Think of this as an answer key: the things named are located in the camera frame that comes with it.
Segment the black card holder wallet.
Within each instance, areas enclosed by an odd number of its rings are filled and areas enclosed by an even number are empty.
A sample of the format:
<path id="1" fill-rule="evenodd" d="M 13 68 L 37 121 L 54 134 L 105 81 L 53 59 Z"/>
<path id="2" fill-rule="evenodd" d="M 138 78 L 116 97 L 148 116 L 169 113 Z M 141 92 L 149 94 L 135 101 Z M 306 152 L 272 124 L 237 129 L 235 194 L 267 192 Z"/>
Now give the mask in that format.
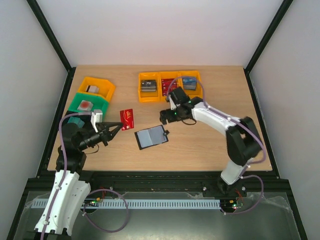
<path id="1" fill-rule="evenodd" d="M 169 141 L 169 131 L 165 130 L 163 125 L 158 125 L 146 129 L 136 131 L 134 133 L 140 150 L 147 149 L 153 146 L 167 143 Z"/>

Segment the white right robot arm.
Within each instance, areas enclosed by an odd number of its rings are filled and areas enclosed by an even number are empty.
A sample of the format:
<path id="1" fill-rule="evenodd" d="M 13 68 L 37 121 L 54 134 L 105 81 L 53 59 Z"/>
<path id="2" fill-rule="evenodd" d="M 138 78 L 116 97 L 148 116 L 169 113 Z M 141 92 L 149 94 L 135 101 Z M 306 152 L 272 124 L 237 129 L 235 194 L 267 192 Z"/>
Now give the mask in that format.
<path id="1" fill-rule="evenodd" d="M 170 108 L 160 112 L 160 121 L 165 125 L 173 122 L 193 120 L 202 122 L 221 133 L 226 140 L 229 161 L 217 180 L 218 191 L 229 196 L 252 164 L 264 162 L 267 151 L 252 118 L 238 118 L 226 114 L 196 96 L 190 98 L 178 87 L 167 93 Z"/>

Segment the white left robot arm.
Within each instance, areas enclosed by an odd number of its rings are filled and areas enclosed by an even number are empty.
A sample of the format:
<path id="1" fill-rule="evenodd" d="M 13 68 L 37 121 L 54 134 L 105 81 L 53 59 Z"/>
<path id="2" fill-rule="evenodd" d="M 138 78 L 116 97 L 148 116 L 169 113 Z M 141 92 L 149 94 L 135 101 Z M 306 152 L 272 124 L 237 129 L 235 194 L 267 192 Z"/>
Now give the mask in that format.
<path id="1" fill-rule="evenodd" d="M 45 209 L 24 240 L 69 240 L 78 212 L 91 191 L 89 182 L 80 180 L 86 161 L 84 150 L 102 143 L 108 145 L 122 128 L 121 122 L 100 122 L 91 130 L 66 123 L 60 127 L 54 183 Z"/>

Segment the teal card stack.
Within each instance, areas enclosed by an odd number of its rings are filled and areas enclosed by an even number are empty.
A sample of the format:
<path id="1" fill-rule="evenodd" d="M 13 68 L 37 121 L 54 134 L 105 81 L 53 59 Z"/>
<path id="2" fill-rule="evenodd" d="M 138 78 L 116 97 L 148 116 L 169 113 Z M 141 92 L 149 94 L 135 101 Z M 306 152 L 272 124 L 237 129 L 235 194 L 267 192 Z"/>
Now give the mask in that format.
<path id="1" fill-rule="evenodd" d="M 71 116 L 68 121 L 68 124 L 76 124 L 79 128 L 83 128 L 85 122 L 78 116 Z"/>

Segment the yellow bin with red cards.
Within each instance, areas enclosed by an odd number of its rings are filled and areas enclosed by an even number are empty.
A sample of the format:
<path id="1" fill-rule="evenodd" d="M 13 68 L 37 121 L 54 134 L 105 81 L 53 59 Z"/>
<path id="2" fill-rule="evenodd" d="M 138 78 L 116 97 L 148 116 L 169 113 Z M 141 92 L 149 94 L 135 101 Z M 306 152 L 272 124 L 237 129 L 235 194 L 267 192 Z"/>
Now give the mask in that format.
<path id="1" fill-rule="evenodd" d="M 178 71 L 160 71 L 159 72 L 159 84 L 160 84 L 160 100 L 162 102 L 166 101 L 168 89 L 173 91 L 177 87 L 180 87 L 180 79 L 177 79 L 169 88 L 171 82 L 179 76 Z"/>

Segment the red round card stack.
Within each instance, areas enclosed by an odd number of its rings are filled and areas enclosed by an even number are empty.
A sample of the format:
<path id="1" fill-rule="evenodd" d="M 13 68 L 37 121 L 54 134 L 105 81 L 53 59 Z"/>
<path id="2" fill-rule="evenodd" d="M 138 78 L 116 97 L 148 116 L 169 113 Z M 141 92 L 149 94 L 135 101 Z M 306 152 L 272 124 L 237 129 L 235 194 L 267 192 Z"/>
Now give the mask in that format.
<path id="1" fill-rule="evenodd" d="M 93 103 L 87 100 L 82 100 L 79 104 L 79 106 L 77 107 L 78 111 L 81 112 L 90 112 L 93 108 Z"/>

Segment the black card stack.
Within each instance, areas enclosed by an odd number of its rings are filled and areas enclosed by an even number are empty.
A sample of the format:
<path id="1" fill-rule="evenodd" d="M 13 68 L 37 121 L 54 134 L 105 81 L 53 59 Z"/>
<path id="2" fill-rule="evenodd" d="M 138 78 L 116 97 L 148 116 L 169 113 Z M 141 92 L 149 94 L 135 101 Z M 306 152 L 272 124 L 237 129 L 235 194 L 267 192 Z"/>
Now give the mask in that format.
<path id="1" fill-rule="evenodd" d="M 157 91 L 157 81 L 155 79 L 142 80 L 140 86 L 141 86 L 142 92 L 156 92 Z"/>

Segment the blue card stack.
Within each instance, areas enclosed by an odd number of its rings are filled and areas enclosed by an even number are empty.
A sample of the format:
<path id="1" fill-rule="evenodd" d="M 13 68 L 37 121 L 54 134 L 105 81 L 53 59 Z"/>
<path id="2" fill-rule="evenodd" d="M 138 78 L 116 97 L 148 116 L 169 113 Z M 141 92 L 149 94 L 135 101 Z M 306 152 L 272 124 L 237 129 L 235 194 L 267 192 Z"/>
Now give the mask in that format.
<path id="1" fill-rule="evenodd" d="M 185 90 L 195 91 L 197 89 L 197 78 L 194 76 L 183 76 L 182 85 Z"/>

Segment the yellow bin with black cards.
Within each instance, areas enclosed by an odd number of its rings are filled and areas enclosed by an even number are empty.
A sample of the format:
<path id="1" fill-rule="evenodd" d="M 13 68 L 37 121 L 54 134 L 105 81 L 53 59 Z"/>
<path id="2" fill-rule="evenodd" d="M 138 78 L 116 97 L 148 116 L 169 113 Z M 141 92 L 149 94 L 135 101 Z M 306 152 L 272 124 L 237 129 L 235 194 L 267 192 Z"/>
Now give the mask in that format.
<path id="1" fill-rule="evenodd" d="M 140 103 L 160 101 L 158 72 L 140 72 L 138 74 L 138 99 Z"/>

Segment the yellow bin with blue cards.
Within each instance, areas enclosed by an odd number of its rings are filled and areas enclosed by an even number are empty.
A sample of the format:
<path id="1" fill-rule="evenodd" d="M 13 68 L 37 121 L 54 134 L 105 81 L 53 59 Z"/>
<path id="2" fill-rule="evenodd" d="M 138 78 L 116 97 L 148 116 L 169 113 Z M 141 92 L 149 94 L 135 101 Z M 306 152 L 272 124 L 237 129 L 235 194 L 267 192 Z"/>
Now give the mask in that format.
<path id="1" fill-rule="evenodd" d="M 197 70 L 179 71 L 181 76 L 181 86 L 184 92 L 192 99 L 194 97 L 203 98 L 203 90 L 199 82 L 201 76 Z"/>

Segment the silver card stack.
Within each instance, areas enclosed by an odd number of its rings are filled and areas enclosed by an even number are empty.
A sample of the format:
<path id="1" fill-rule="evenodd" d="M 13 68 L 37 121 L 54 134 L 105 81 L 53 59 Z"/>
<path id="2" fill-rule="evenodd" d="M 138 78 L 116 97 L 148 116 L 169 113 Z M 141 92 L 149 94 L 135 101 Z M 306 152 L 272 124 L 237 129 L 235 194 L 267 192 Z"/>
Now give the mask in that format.
<path id="1" fill-rule="evenodd" d="M 100 88 L 95 85 L 88 85 L 86 88 L 87 93 L 98 94 Z"/>

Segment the green bin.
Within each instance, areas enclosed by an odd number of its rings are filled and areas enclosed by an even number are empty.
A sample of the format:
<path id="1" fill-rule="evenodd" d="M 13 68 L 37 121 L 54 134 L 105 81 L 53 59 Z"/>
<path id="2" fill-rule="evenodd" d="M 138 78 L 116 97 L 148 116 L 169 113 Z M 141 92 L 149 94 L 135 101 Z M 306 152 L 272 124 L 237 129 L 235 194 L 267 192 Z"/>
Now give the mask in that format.
<path id="1" fill-rule="evenodd" d="M 76 93 L 71 104 L 68 107 L 70 112 L 93 112 L 101 110 L 103 116 L 107 112 L 109 102 L 98 95 L 87 93 Z"/>

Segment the yellow bin left side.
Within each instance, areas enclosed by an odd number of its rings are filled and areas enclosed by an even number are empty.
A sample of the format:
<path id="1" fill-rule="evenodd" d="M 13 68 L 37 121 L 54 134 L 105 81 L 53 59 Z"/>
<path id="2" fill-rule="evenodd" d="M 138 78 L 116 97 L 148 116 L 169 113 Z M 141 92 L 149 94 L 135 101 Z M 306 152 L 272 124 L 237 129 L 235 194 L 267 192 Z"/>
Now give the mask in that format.
<path id="1" fill-rule="evenodd" d="M 86 92 L 88 85 L 99 87 L 98 94 Z M 80 84 L 77 92 L 82 94 L 99 96 L 105 99 L 106 101 L 110 102 L 112 100 L 115 90 L 116 86 L 107 79 L 86 76 Z"/>

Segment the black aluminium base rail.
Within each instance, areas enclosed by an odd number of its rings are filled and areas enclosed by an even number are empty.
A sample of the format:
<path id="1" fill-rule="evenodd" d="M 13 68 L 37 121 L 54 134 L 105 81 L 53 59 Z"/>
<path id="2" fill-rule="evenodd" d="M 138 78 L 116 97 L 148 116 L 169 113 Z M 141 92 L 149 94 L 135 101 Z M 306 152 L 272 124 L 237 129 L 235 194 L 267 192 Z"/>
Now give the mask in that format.
<path id="1" fill-rule="evenodd" d="M 91 189 L 101 187 L 124 192 L 202 192 L 206 197 L 231 197 L 236 192 L 284 192 L 291 194 L 288 180 L 274 172 L 250 171 L 231 186 L 220 178 L 218 171 L 156 172 L 156 171 L 88 171 L 79 179 L 90 183 Z"/>

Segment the black left rear frame post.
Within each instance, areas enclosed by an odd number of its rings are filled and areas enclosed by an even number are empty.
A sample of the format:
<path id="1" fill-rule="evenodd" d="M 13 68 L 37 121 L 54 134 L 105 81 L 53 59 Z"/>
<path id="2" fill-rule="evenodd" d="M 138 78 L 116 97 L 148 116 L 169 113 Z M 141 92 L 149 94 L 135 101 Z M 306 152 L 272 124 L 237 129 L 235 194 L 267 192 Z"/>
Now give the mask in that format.
<path id="1" fill-rule="evenodd" d="M 38 23 L 40 24 L 41 28 L 43 29 L 45 35 L 47 36 L 50 44 L 52 45 L 54 51 L 56 52 L 58 58 L 60 59 L 62 65 L 64 66 L 67 72 L 72 70 L 72 66 L 68 61 L 56 35 L 54 34 L 45 14 L 43 13 L 40 5 L 36 0 L 27 0 L 26 1 L 32 10 L 34 16 L 36 17 Z"/>

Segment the black frame post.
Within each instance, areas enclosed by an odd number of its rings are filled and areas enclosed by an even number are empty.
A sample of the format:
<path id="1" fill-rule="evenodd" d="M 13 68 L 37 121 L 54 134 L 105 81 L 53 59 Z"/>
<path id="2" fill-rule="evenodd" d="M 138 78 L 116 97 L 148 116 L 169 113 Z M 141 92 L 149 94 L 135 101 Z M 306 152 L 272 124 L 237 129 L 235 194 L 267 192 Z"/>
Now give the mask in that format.
<path id="1" fill-rule="evenodd" d="M 274 17 L 272 18 L 271 23 L 269 24 L 268 28 L 266 29 L 262 39 L 260 40 L 258 46 L 256 47 L 252 57 L 250 58 L 247 66 L 244 69 L 245 75 L 249 75 L 253 70 L 254 66 L 256 65 L 257 61 L 259 60 L 260 56 L 262 55 L 263 51 L 265 50 L 266 46 L 268 45 L 269 41 L 271 40 L 273 34 L 277 30 L 279 24 L 281 23 L 282 19 L 286 15 L 287 11 L 289 10 L 293 0 L 283 0 L 281 5 L 279 6 L 277 12 L 275 13 Z"/>
<path id="2" fill-rule="evenodd" d="M 58 58 L 60 59 L 62 65 L 64 66 L 67 72 L 72 70 L 72 66 L 68 61 L 56 35 L 54 34 L 45 14 L 43 13 L 40 5 L 36 0 L 27 0 L 26 1 L 32 10 L 34 16 L 36 17 L 38 23 L 40 24 L 41 28 L 43 29 L 45 35 L 47 36 L 50 44 L 52 45 L 54 51 L 56 52 Z"/>

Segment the black right rear frame post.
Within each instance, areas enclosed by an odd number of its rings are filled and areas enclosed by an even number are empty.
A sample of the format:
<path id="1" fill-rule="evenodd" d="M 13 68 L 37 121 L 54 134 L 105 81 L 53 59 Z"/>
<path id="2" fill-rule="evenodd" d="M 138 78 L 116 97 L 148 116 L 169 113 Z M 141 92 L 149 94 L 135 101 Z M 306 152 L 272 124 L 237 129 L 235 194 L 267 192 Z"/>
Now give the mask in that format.
<path id="1" fill-rule="evenodd" d="M 256 47 L 252 57 L 250 58 L 247 66 L 244 69 L 245 75 L 249 75 L 253 70 L 254 66 L 256 65 L 257 61 L 259 60 L 260 56 L 262 55 L 263 51 L 265 50 L 266 46 L 268 45 L 269 41 L 271 40 L 273 34 L 277 30 L 279 24 L 281 23 L 282 19 L 286 15 L 287 11 L 289 10 L 293 0 L 283 0 L 281 5 L 279 6 L 277 12 L 275 13 L 274 17 L 272 18 L 271 23 L 269 24 L 268 28 L 266 29 L 262 39 L 260 40 L 258 46 Z"/>

